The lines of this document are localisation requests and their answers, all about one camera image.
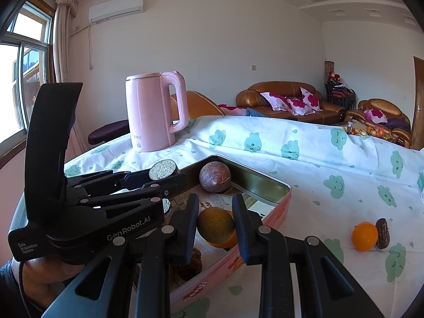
pink floral cushion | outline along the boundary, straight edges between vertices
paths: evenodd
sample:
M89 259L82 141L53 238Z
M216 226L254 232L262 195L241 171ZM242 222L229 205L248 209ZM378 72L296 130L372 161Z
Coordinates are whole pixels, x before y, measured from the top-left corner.
M302 91L302 101L313 110L321 111L321 109L319 108L318 97L302 87L300 88L300 90Z
M274 111L292 112L291 106L285 97L272 92L261 93L261 96L271 104Z
M292 107L292 114L295 116L304 116L310 115L311 113L315 113L311 107L306 105L303 101L297 98L287 99L290 106Z
M227 104L218 105L219 109L226 116L246 116L247 110L240 106L228 106Z
M364 114L367 121L373 121L374 123L387 123L386 115L379 109L365 110Z

bed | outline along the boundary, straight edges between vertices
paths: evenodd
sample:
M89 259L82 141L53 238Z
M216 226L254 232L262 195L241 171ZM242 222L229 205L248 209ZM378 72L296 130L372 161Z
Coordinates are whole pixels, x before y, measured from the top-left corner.
M213 154L288 183L293 195L279 231L298 239L320 238L385 317L398 318L409 307L424 283L422 152L374 137L350 136L336 126L204 116L190 120L167 149L135 151L127 134L68 162L65 173L138 171L164 158L184 168ZM389 247L358 252L350 240L353 228L379 218L388 222ZM260 274L260 267L243 265L173 317L257 317Z

air conditioner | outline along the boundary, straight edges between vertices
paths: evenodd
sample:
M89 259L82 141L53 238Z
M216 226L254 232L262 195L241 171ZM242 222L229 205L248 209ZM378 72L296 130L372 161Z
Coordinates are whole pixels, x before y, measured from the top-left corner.
M99 24L136 13L143 13L143 0L112 0L90 7L88 20L90 24Z

door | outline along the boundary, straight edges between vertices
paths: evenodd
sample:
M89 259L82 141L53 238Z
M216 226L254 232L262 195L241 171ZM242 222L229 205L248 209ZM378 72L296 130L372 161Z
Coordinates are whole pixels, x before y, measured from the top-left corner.
M415 63L415 112L412 124L412 148L424 148L424 60L414 57Z

window glass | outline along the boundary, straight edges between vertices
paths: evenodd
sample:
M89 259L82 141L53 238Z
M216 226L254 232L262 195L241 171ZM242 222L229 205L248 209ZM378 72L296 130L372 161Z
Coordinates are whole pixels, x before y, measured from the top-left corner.
M44 41L43 24L35 20L35 18L37 17L32 13L29 13L26 10L21 10L21 12L18 14L18 18L16 18L16 24L13 29L13 33L34 38L38 41Z
M0 142L23 129L16 89L18 52L18 46L0 44Z
M38 91L40 90L41 85L45 83L44 51L33 48L25 48L24 54L23 95L29 121L31 119L32 109L34 108Z

